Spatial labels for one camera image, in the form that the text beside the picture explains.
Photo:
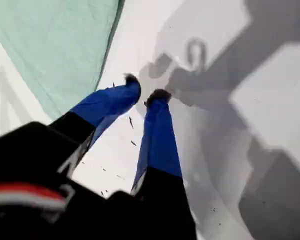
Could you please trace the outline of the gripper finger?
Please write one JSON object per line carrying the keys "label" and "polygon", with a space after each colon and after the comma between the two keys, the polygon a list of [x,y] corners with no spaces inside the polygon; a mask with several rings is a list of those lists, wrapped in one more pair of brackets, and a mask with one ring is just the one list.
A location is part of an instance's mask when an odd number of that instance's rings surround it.
{"label": "gripper finger", "polygon": [[102,133],[139,101],[142,90],[138,79],[130,73],[124,79],[124,85],[91,93],[49,127],[83,145],[85,155]]}
{"label": "gripper finger", "polygon": [[141,205],[144,233],[153,240],[195,240],[172,116],[171,94],[156,89],[146,100],[143,137],[132,193]]}

